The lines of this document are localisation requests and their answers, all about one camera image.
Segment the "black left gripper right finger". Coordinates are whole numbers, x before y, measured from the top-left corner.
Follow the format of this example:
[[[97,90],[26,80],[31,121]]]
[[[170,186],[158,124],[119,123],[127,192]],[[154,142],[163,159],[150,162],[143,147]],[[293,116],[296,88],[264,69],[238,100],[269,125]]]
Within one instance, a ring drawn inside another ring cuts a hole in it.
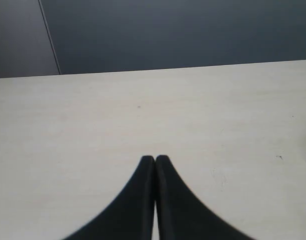
[[[170,158],[155,162],[157,218],[161,240],[250,240],[208,209],[183,182]]]

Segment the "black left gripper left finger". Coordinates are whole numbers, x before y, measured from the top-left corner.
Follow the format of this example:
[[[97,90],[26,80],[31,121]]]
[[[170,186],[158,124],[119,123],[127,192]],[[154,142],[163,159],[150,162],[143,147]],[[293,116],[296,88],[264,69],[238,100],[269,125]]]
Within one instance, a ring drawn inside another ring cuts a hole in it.
[[[67,240],[150,240],[155,207],[155,161],[141,158],[118,196]]]

